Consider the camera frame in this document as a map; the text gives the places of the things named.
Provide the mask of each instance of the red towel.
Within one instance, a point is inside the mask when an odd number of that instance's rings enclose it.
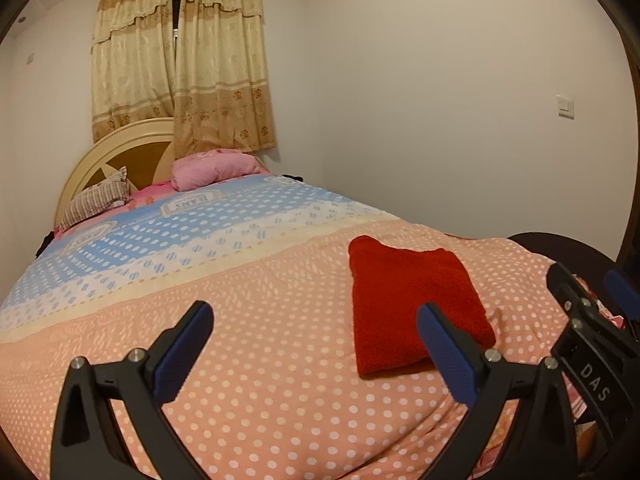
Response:
[[[431,301],[483,349],[495,344],[484,307],[455,254],[444,249],[423,253],[394,249],[361,236],[350,243],[349,256],[353,335],[361,376],[429,357],[415,320],[418,308]]]

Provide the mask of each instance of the bed sheet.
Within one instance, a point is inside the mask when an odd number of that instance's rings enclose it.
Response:
[[[48,478],[69,361],[148,348],[205,300],[214,333],[164,411],[212,478],[417,479],[465,408],[434,370],[358,377],[347,249],[360,235],[455,252],[510,360],[539,361],[566,323],[545,287],[550,261],[513,242],[460,240],[326,190],[249,176],[52,243],[0,308],[0,425],[36,476]],[[136,463],[154,476],[126,410],[114,405]],[[478,474],[513,412],[509,404]]]

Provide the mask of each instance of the window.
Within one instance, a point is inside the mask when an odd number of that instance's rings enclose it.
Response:
[[[174,0],[174,53],[178,43],[178,20],[180,19],[180,0]]]

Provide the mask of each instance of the plaid pillow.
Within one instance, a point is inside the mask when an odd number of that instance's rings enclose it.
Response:
[[[129,200],[127,168],[124,167],[76,196],[66,207],[59,230],[64,232],[88,218],[104,213],[115,202],[127,203]]]

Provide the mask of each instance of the headboard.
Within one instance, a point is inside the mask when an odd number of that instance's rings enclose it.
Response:
[[[83,189],[127,167],[132,190],[171,180],[174,118],[147,119],[123,126],[97,142],[78,163],[58,200],[54,225]]]

